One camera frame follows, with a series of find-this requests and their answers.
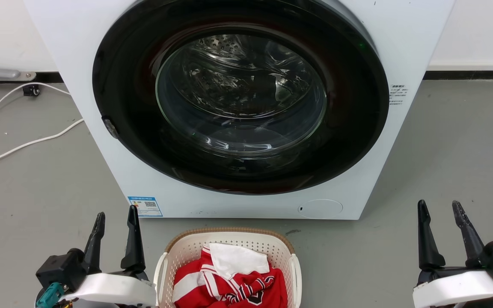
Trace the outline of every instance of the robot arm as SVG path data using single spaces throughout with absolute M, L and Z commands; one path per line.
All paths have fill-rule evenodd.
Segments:
M 416 308 L 493 308 L 493 242 L 486 246 L 458 201 L 452 203 L 456 224 L 463 236 L 465 267 L 445 267 L 431 232 L 425 201 L 418 203 L 418 283 L 413 289 Z
M 36 299 L 36 308 L 71 308 L 81 306 L 154 308 L 157 292 L 144 271 L 142 236 L 137 208 L 129 208 L 129 236 L 122 271 L 102 273 L 100 244 L 106 217 L 98 213 L 84 251 L 72 248 L 65 255 L 53 255 L 39 268 L 37 279 L 43 286 Z

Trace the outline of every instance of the concrete floor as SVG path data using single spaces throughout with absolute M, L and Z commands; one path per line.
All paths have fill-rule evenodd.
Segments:
M 0 98 L 12 88 L 0 85 Z M 13 94 L 0 108 L 0 154 L 77 119 L 65 94 Z M 448 265 L 465 259 L 453 199 L 462 202 L 483 241 L 493 240 L 493 81 L 423 82 L 359 221 L 142 220 L 146 271 L 151 277 L 166 244 L 187 229 L 297 230 L 288 238 L 303 270 L 303 307 L 409 307 L 419 273 L 421 198 Z M 40 289 L 35 271 L 51 254 L 82 249 L 102 210 L 101 267 L 118 270 L 127 204 L 84 124 L 0 160 L 0 308 L 30 308 Z

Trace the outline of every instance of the warning label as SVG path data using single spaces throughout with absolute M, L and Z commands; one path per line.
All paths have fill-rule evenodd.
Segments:
M 405 96 L 408 94 L 408 88 L 404 84 L 392 84 L 389 90 L 389 104 L 402 105 Z
M 131 197 L 129 202 L 138 209 L 139 217 L 163 217 L 155 197 Z

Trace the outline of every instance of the small wheel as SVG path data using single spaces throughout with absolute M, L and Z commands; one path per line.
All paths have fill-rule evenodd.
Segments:
M 24 92 L 24 96 L 39 96 L 41 89 L 39 89 L 39 84 L 30 84 L 29 86 L 23 86 L 22 92 Z

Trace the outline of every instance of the basket handle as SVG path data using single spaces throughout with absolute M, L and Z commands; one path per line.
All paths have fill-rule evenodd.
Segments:
M 161 257 L 159 258 L 159 261 L 157 261 L 157 266 L 155 268 L 155 275 L 153 275 L 153 283 L 155 284 L 155 292 L 157 294 L 157 306 L 161 303 L 163 300 L 163 287 L 165 285 L 165 275 L 166 275 L 166 265 L 167 265 L 167 260 L 166 256 L 168 253 L 163 253 Z M 159 279 L 159 275 L 161 274 L 161 267 L 163 268 L 163 276 L 161 279 Z
M 300 261 L 296 254 L 292 254 L 290 257 L 290 268 L 293 269 L 292 281 L 294 284 L 294 307 L 300 308 L 302 302 L 302 270 L 300 269 Z

